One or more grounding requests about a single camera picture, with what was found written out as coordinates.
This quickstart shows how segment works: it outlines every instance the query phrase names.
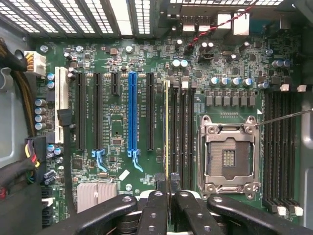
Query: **white pci slot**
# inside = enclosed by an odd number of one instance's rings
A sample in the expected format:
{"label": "white pci slot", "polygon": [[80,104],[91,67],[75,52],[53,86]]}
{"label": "white pci slot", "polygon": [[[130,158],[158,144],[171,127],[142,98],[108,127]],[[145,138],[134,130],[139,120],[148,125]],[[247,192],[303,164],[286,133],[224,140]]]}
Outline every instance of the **white pci slot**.
{"label": "white pci slot", "polygon": [[64,143],[63,127],[59,125],[59,109],[68,108],[67,69],[55,67],[55,143]]}

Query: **chip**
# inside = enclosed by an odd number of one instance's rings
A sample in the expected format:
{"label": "chip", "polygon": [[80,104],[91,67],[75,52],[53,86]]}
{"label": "chip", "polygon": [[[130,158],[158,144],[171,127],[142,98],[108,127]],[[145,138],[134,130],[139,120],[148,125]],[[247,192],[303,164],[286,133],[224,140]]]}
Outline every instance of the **chip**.
{"label": "chip", "polygon": [[72,159],[72,168],[73,168],[73,170],[82,170],[83,169],[83,159],[78,159],[78,158]]}

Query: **ram slot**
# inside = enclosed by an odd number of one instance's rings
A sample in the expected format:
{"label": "ram slot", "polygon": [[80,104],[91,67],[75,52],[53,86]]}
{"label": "ram slot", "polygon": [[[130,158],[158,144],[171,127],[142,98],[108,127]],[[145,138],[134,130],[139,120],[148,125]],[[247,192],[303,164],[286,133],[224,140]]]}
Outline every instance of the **ram slot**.
{"label": "ram slot", "polygon": [[64,143],[63,127],[59,124],[58,113],[60,109],[68,109],[67,69],[55,67],[55,143]]}
{"label": "ram slot", "polygon": [[155,88],[154,73],[147,73],[146,84],[146,138],[147,150],[154,150],[155,145]]}
{"label": "ram slot", "polygon": [[195,92],[196,86],[191,84],[191,89],[188,94],[188,141],[187,141],[187,189],[193,190],[194,188],[194,105],[195,105]]}
{"label": "ram slot", "polygon": [[100,73],[93,74],[93,149],[103,149],[103,82]]}
{"label": "ram slot", "polygon": [[179,82],[173,82],[172,84],[172,94],[171,94],[171,173],[177,172],[177,123],[178,123],[178,117],[177,117],[177,94],[179,91]]}
{"label": "ram slot", "polygon": [[86,148],[86,79],[84,73],[76,76],[76,149]]}
{"label": "ram slot", "polygon": [[180,120],[180,128],[179,128],[179,175],[181,179],[181,187],[182,189],[187,189],[186,181],[185,181],[185,164],[186,164],[186,100],[187,100],[187,91],[181,89],[180,93],[180,101],[179,101],[179,120]]}

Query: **capacitor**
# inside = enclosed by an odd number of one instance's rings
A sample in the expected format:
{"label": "capacitor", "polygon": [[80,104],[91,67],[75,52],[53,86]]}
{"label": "capacitor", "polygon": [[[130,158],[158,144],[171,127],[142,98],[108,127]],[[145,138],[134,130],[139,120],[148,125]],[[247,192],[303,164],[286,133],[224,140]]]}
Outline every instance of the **capacitor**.
{"label": "capacitor", "polygon": [[244,42],[238,49],[239,51],[243,51],[245,49],[247,49],[250,46],[249,42]]}
{"label": "capacitor", "polygon": [[46,119],[45,115],[36,115],[35,116],[36,122],[45,122],[45,119]]}
{"label": "capacitor", "polygon": [[37,131],[44,130],[46,127],[47,127],[47,125],[44,122],[43,123],[39,122],[39,123],[35,124],[35,129]]}
{"label": "capacitor", "polygon": [[220,86],[224,87],[228,84],[228,78],[227,77],[223,77],[221,80],[220,80]]}
{"label": "capacitor", "polygon": [[264,83],[260,83],[259,85],[258,85],[258,88],[259,89],[267,89],[269,87],[269,85],[268,85],[268,83],[267,82],[264,82]]}
{"label": "capacitor", "polygon": [[67,77],[68,77],[71,81],[75,81],[75,79],[76,79],[76,76],[75,76],[74,74],[72,74],[71,72],[69,72],[69,73],[67,74]]}
{"label": "capacitor", "polygon": [[63,158],[62,157],[58,157],[56,160],[55,160],[55,162],[57,163],[57,164],[62,164],[63,163]]}
{"label": "capacitor", "polygon": [[182,39],[178,39],[175,44],[175,49],[179,49],[182,45]]}
{"label": "capacitor", "polygon": [[283,68],[289,68],[291,65],[290,60],[284,60],[282,67]]}
{"label": "capacitor", "polygon": [[57,148],[55,148],[55,150],[53,152],[55,155],[61,155],[64,152],[64,148],[63,147],[57,147]]}
{"label": "capacitor", "polygon": [[47,111],[47,109],[45,109],[45,108],[37,107],[37,108],[35,109],[35,114],[41,115],[41,114],[44,114],[46,111]]}
{"label": "capacitor", "polygon": [[53,152],[55,149],[57,148],[57,145],[56,144],[49,144],[48,146],[47,146],[47,150],[49,151],[49,152]]}
{"label": "capacitor", "polygon": [[199,47],[199,51],[200,52],[204,51],[206,49],[206,47],[207,47],[207,43],[206,42],[201,43],[201,46]]}
{"label": "capacitor", "polygon": [[275,60],[272,62],[272,66],[274,68],[279,68],[279,67],[282,67],[284,64],[284,62],[282,60]]}
{"label": "capacitor", "polygon": [[125,48],[125,50],[126,50],[126,53],[130,54],[130,53],[133,52],[133,47],[127,46],[127,47]]}
{"label": "capacitor", "polygon": [[216,86],[218,84],[219,80],[217,77],[212,77],[209,81],[211,86]]}
{"label": "capacitor", "polygon": [[51,177],[51,178],[49,178],[49,179],[46,179],[45,180],[45,185],[51,185],[51,184],[53,184],[54,182],[55,182],[55,176],[53,176],[53,177]]}
{"label": "capacitor", "polygon": [[45,104],[46,104],[46,101],[44,99],[36,99],[35,100],[35,105],[38,107],[43,107],[43,106],[45,106]]}
{"label": "capacitor", "polygon": [[251,78],[246,78],[243,80],[243,86],[244,87],[248,87],[248,86],[251,86],[253,83],[252,79]]}
{"label": "capacitor", "polygon": [[182,68],[186,68],[186,67],[188,66],[188,62],[187,62],[186,60],[182,60],[182,61],[180,62],[180,66],[181,66]]}
{"label": "capacitor", "polygon": [[49,81],[53,81],[53,80],[54,80],[54,74],[53,74],[53,73],[49,73],[49,74],[47,75],[47,79],[48,79]]}
{"label": "capacitor", "polygon": [[77,70],[74,69],[73,67],[69,67],[68,68],[68,72],[72,73],[72,74],[76,74],[77,73]]}
{"label": "capacitor", "polygon": [[233,79],[230,81],[230,84],[231,84],[233,87],[237,87],[237,86],[239,86],[240,80],[241,80],[241,78],[235,77],[235,78],[233,78]]}
{"label": "capacitor", "polygon": [[55,176],[55,175],[56,175],[55,170],[50,170],[49,172],[44,174],[44,179],[49,179],[49,178],[51,178],[52,176]]}
{"label": "capacitor", "polygon": [[179,60],[173,60],[173,62],[172,62],[172,66],[173,66],[173,68],[178,68],[179,66],[180,66],[180,61]]}
{"label": "capacitor", "polygon": [[52,81],[49,81],[48,83],[47,83],[47,87],[49,88],[49,89],[53,89],[54,88],[54,82],[52,82]]}
{"label": "capacitor", "polygon": [[84,48],[82,46],[77,46],[76,47],[76,52],[81,53],[83,52]]}
{"label": "capacitor", "polygon": [[228,63],[230,63],[230,62],[232,62],[234,59],[236,59],[237,58],[237,56],[235,55],[235,54],[231,54],[230,56],[228,56],[227,58],[226,58],[226,61],[228,62]]}
{"label": "capacitor", "polygon": [[63,55],[67,60],[72,61],[73,60],[73,56],[71,54],[69,54],[68,52],[65,52]]}
{"label": "capacitor", "polygon": [[47,156],[46,156],[47,159],[54,158],[54,157],[55,157],[54,153],[47,153]]}
{"label": "capacitor", "polygon": [[213,49],[213,47],[214,47],[214,44],[213,44],[213,43],[208,43],[208,44],[207,44],[207,47],[205,48],[205,51],[206,51],[206,52],[209,52],[210,50]]}

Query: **green circuit board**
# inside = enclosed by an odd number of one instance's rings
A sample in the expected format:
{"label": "green circuit board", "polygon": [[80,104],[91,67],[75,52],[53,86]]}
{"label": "green circuit board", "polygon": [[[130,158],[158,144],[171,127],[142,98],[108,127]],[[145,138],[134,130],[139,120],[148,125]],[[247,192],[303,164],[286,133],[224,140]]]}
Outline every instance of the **green circuit board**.
{"label": "green circuit board", "polygon": [[[175,43],[177,38],[165,38],[162,40],[152,41],[134,41],[134,40],[75,40],[75,41],[42,41],[41,45],[49,47],[46,56],[46,71],[54,73],[55,67],[76,67],[83,74],[83,79],[86,81],[86,148],[84,150],[77,149],[76,135],[73,131],[72,135],[72,176],[74,187],[74,201],[77,201],[76,188],[80,183],[96,183],[110,182],[116,183],[117,193],[128,193],[134,196],[139,196],[141,192],[155,188],[155,174],[164,172],[164,159],[166,157],[165,148],[165,126],[166,120],[171,122],[171,107],[169,108],[169,116],[165,115],[166,110],[166,80],[172,77],[185,78],[188,77],[190,83],[195,82],[196,90],[194,95],[194,113],[192,120],[194,122],[193,133],[193,152],[196,155],[196,131],[199,128],[199,120],[203,115],[209,114],[212,120],[216,123],[243,123],[248,116],[255,116],[257,122],[262,122],[264,112],[264,92],[258,88],[261,82],[259,79],[268,81],[269,73],[282,76],[288,75],[297,83],[297,77],[300,73],[300,68],[297,64],[293,64],[285,71],[273,70],[271,63],[275,59],[290,59],[292,55],[298,51],[300,47],[299,38],[283,34],[275,39],[266,39],[264,36],[249,37],[246,39],[250,42],[250,46],[239,52],[236,46],[225,46],[223,41],[212,41],[214,48],[210,52],[213,58],[210,62],[198,61],[198,47],[191,55],[184,55],[183,47],[176,50]],[[76,47],[82,46],[83,51],[77,52]],[[126,47],[131,46],[132,52],[126,52]],[[267,55],[267,49],[273,50],[273,55]],[[239,54],[239,59],[231,63],[226,62],[229,51]],[[64,58],[64,52],[69,52],[73,57],[73,62],[69,62]],[[188,66],[185,68],[174,69],[172,62],[175,60],[186,60]],[[143,172],[136,169],[132,163],[132,159],[128,157],[128,100],[129,87],[128,75],[130,71],[136,71],[137,74],[137,148],[139,149],[138,164],[142,167]],[[112,94],[112,72],[118,72],[120,78],[120,93],[119,95]],[[92,151],[95,147],[95,121],[94,107],[96,97],[95,92],[95,77],[94,73],[100,74],[102,80],[101,94],[103,105],[101,108],[100,117],[102,118],[100,141],[104,149],[102,166],[107,170],[104,171],[97,166],[96,159],[92,156]],[[154,149],[147,150],[146,136],[146,73],[154,73]],[[226,86],[217,84],[212,86],[210,80],[216,77],[219,80],[222,78],[228,79]],[[230,81],[233,78],[240,77],[241,84],[238,87],[233,87]],[[242,86],[243,79],[251,78],[252,86]],[[47,88],[47,80],[38,79],[37,98],[47,99],[49,89]],[[222,97],[221,104],[217,99],[213,99],[212,105],[207,104],[207,97]],[[223,97],[225,96],[246,96],[254,97],[255,103],[243,106],[224,105]],[[77,120],[77,88],[76,82],[69,83],[68,101],[69,108],[73,111],[73,123]],[[47,128],[40,131],[40,135],[52,133],[55,128],[54,116],[55,110],[53,102],[47,107]],[[263,139],[263,129],[261,128],[261,142]],[[260,151],[260,177],[262,183],[262,150]],[[296,162],[298,162],[299,153],[296,153]],[[194,169],[196,168],[196,157],[194,157]],[[48,170],[54,169],[57,172],[57,180],[50,185],[53,188],[54,197],[54,221],[59,222],[67,218],[68,212],[64,198],[64,177],[62,164],[58,164],[56,158],[51,158],[47,162]],[[194,184],[192,190],[197,189],[196,177],[194,175]],[[295,177],[295,192],[298,192],[297,187],[299,178]],[[262,189],[260,189],[253,200],[248,200],[243,194],[230,194],[230,196],[244,201],[257,208],[262,206]],[[288,215],[287,219],[295,221],[296,217]]]}

